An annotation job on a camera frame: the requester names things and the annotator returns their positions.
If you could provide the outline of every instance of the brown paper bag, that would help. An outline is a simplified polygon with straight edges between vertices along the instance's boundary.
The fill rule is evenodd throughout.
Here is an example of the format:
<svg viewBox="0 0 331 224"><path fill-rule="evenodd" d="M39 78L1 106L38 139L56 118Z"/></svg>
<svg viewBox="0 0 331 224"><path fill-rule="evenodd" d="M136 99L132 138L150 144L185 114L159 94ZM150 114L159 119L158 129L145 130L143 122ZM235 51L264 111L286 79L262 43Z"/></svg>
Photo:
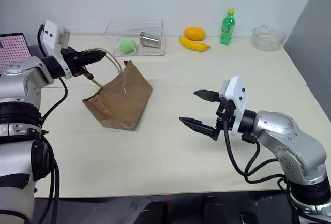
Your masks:
<svg viewBox="0 0 331 224"><path fill-rule="evenodd" d="M103 127L133 130L151 93L150 84L129 61L113 81L82 102Z"/></svg>

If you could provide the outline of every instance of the plastic bottle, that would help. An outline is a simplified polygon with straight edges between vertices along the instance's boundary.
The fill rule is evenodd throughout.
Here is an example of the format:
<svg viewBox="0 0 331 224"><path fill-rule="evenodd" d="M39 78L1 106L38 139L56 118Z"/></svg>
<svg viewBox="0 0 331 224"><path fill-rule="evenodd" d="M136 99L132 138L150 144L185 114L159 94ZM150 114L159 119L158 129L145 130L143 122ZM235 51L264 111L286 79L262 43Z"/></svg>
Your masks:
<svg viewBox="0 0 331 224"><path fill-rule="evenodd" d="M228 10L228 15L224 18L221 29L221 44L230 44L232 39L232 32L234 28L234 9L230 8Z"/></svg>

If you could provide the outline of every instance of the banana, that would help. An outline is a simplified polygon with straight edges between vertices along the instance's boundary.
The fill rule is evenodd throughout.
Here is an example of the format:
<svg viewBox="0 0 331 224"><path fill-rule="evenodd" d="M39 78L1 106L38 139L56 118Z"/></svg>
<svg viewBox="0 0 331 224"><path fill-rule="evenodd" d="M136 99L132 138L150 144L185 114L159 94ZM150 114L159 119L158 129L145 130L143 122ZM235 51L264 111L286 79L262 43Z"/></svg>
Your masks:
<svg viewBox="0 0 331 224"><path fill-rule="evenodd" d="M208 44L192 41L189 40L188 38L185 38L184 36L180 36L179 41L183 47L186 47L187 49L191 49L194 51L203 52L210 48L210 45Z"/></svg>

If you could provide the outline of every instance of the black cord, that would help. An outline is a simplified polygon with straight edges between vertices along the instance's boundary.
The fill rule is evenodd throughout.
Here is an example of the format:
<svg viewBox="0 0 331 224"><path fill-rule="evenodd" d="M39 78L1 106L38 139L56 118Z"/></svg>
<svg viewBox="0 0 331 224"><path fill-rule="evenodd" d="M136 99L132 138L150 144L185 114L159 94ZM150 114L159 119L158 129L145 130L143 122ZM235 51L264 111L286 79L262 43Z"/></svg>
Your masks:
<svg viewBox="0 0 331 224"><path fill-rule="evenodd" d="M68 88L67 88L65 82L63 81L62 78L59 78L59 80L60 80L60 82L61 82L61 84L62 84L62 86L63 86L63 88L64 88L64 96L63 96L63 97L62 97L62 98L61 98L56 104L54 104L53 107L51 107L51 108L46 112L46 114L43 116L43 121L42 121L43 124L44 124L46 118L50 115L50 113L52 113L52 111L53 111L57 106L59 106L59 105L60 105L60 104L61 104L61 103L67 98L67 96L68 96Z"/></svg>
<svg viewBox="0 0 331 224"><path fill-rule="evenodd" d="M44 57L46 57L46 53L45 51L43 50L43 47L42 47L42 44L41 44L41 33L42 31L44 30L45 28L45 25L41 25L39 30L38 30L38 35L37 35L37 40L38 40L38 45L39 45L39 49L41 50L41 53L43 54Z"/></svg>
<svg viewBox="0 0 331 224"><path fill-rule="evenodd" d="M46 57L46 53L45 51L43 50L43 47L42 47L42 44L41 44L41 33L42 31L44 30L44 25L41 25L40 26L40 29L38 31L38 36L37 36L37 40L38 40L38 45L39 45L39 48L40 48L40 51L41 53ZM64 90L65 90L65 93L64 93L64 96L54 105L52 106L47 112L46 114L43 116L43 120L42 120L42 123L41 123L41 126L43 126L43 124L45 123L45 120L47 119L47 117L50 115L50 113L52 113L52 111L57 107L59 106L68 96L68 88L65 84L65 82L63 81L62 78L59 78ZM48 142L48 140L45 138L44 135L42 135L41 137L42 141L47 145L48 149L49 149L49 154L50 154L50 173L51 173L51 185L50 185L50 193L49 193L49 198L48 198L48 201L47 201L47 204L46 204L46 207L42 213L42 216L39 220L39 224L41 224L50 207L51 207L51 204L52 204L52 198L53 198L53 194L54 194L54 203L53 203L53 212L52 212L52 220L51 220L51 224L55 224L56 223L56 220L57 220L57 211L58 211L58 202L59 202L59 187L60 187L60 173L59 173L59 168L58 168L58 165L57 165L57 162L54 158L54 152L53 152L53 148L52 146L50 145L50 143Z"/></svg>
<svg viewBox="0 0 331 224"><path fill-rule="evenodd" d="M55 168L55 193L54 193L54 204L53 204L53 213L51 224L56 224L57 220L57 211L58 211L58 202L59 202L59 193L60 193L60 171L58 169L57 163L54 160Z"/></svg>
<svg viewBox="0 0 331 224"><path fill-rule="evenodd" d="M247 163L245 171L243 172L239 166L237 165L234 157L233 157L233 153L232 153L232 149L231 149L231 143L230 143L230 138L229 138L229 129L228 129L228 120L222 120L222 125L223 125L223 131L224 131L224 137L225 137L225 144L227 147L227 151L228 151L228 155L229 155L229 159L231 161L231 164L233 165L234 169L245 178L245 181L249 184L257 184L257 183L261 183L273 178L277 178L277 177L283 177L282 174L275 174L275 175L271 175L271 176L267 176L264 177L262 179L259 180L249 180L247 177L252 176L255 172L257 172L257 170L261 169L263 166L267 165L268 163L271 162L275 162L277 161L277 159L269 159L267 161L264 161L263 163L259 164L258 166L256 166L254 169L252 169L250 172L248 172L249 168L251 167L251 165L254 163L254 161L256 160L256 158L258 157L259 153L260 153L260 144L255 141L255 144L257 146L257 150L254 153L253 157L250 159L250 161Z"/></svg>
<svg viewBox="0 0 331 224"><path fill-rule="evenodd" d="M284 191L285 192L285 189L283 188L283 186L281 186L281 182L284 181L284 177L283 178L280 178L279 180L277 180L277 185L278 187L281 189L281 191Z"/></svg>
<svg viewBox="0 0 331 224"><path fill-rule="evenodd" d="M51 169L51 187L50 187L50 194L48 196L48 200L47 200L47 204L46 207L44 209L44 211L42 212L42 215L39 219L39 224L42 224L43 220L45 219L48 211L50 210L51 204L52 204L52 199L53 199L53 194L54 194L54 169Z"/></svg>

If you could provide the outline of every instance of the white table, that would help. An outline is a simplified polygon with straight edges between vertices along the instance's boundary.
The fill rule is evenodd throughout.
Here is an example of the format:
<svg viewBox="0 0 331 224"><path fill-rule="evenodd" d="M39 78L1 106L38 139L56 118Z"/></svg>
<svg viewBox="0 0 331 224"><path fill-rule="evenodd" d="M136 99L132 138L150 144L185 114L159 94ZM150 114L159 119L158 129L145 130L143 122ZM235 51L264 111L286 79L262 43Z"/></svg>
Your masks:
<svg viewBox="0 0 331 224"><path fill-rule="evenodd" d="M283 49L261 52L251 47L249 38L235 38L228 47L219 45L216 38L208 41L215 51L186 50L177 45L174 37L167 39L166 56L131 58L153 86L134 131L102 128L81 102L97 88L82 77L67 81L71 87L68 99L44 125L50 132L47 137L61 172L61 197L276 189L276 180L249 185L236 173L228 159L222 133L218 142L214 142L178 120L179 116L193 117L214 126L217 104L206 102L192 92L218 91L224 80L237 74L243 76L249 92L248 109L280 111L292 116L303 131L317 138L327 152L331 151L331 123ZM104 45L108 39L100 36L73 36L71 40L78 50L91 47L93 42L108 48ZM237 68L233 60L246 68ZM106 77L108 63L91 66L102 83L115 75L114 70ZM209 73L201 70L201 79L193 78L192 72L203 66ZM98 71L104 74L99 77ZM62 88L54 86L42 91L42 112L63 93ZM239 137L231 142L235 158L243 168L255 147ZM269 158L273 158L272 153L263 148L257 162ZM327 159L329 172L330 162ZM280 172L279 165L274 163L258 171L256 178ZM49 177L40 180L37 188L36 196L48 196Z"/></svg>

